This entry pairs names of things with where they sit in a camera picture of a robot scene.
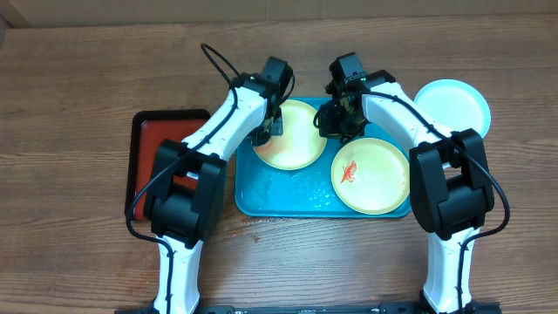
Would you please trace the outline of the green plate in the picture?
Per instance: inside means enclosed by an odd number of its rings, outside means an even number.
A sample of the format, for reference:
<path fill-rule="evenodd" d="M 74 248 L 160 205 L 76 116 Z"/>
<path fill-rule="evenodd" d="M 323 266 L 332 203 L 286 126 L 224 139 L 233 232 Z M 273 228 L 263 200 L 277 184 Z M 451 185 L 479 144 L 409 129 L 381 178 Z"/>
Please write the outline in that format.
<path fill-rule="evenodd" d="M 254 147 L 255 153 L 271 167 L 297 170 L 313 163 L 325 149 L 327 139 L 319 135 L 313 120 L 317 110 L 300 100 L 288 99 L 281 105 L 282 135 Z"/>
<path fill-rule="evenodd" d="M 380 139 L 362 138 L 342 147 L 332 161 L 330 178 L 341 201 L 366 215 L 389 213 L 410 193 L 407 158 Z"/>

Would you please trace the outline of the light blue plate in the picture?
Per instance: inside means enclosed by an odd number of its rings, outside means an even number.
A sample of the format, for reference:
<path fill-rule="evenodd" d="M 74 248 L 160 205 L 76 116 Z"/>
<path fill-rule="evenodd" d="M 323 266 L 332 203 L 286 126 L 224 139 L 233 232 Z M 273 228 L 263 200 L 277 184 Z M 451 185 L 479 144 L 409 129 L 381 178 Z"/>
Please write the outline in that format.
<path fill-rule="evenodd" d="M 484 96 L 473 86 L 456 79 L 439 79 L 422 87 L 415 104 L 438 123 L 454 131 L 474 129 L 484 138 L 492 115 Z"/>

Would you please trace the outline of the dark sponge with red base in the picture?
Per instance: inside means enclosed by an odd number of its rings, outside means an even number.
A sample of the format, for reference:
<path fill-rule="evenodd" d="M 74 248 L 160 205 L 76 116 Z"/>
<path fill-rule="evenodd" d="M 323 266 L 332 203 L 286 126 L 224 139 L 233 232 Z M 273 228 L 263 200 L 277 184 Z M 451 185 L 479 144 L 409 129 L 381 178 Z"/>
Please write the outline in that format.
<path fill-rule="evenodd" d="M 265 150 L 267 150 L 271 147 L 272 143 L 273 143 L 273 140 L 271 138 L 269 138 L 267 141 L 265 141 L 261 145 L 253 146 L 253 148 L 256 152 L 265 151 Z"/>

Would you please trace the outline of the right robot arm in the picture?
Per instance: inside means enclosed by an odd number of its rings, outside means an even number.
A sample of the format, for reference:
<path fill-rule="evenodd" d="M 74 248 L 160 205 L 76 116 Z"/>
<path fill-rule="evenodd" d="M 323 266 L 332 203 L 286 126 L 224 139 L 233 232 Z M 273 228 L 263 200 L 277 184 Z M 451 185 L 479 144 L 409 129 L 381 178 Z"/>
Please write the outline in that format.
<path fill-rule="evenodd" d="M 483 139 L 473 128 L 453 130 L 417 106 L 385 70 L 334 70 L 332 99 L 314 124 L 323 137 L 354 140 L 368 123 L 386 131 L 408 154 L 410 201 L 428 234 L 422 310 L 474 313 L 468 281 L 475 240 L 494 206 L 494 179 Z"/>

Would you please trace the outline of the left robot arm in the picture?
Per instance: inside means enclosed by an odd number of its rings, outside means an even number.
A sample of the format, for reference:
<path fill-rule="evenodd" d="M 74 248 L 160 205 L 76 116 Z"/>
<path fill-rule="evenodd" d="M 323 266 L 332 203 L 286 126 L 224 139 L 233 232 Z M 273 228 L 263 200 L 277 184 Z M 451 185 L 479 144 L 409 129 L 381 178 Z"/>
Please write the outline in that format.
<path fill-rule="evenodd" d="M 222 211 L 228 161 L 246 138 L 260 146 L 282 131 L 280 106 L 294 84 L 292 72 L 243 73 L 230 82 L 225 101 L 200 129 L 158 147 L 150 181 L 140 192 L 150 239 L 160 250 L 152 313 L 195 312 L 201 248 Z"/>

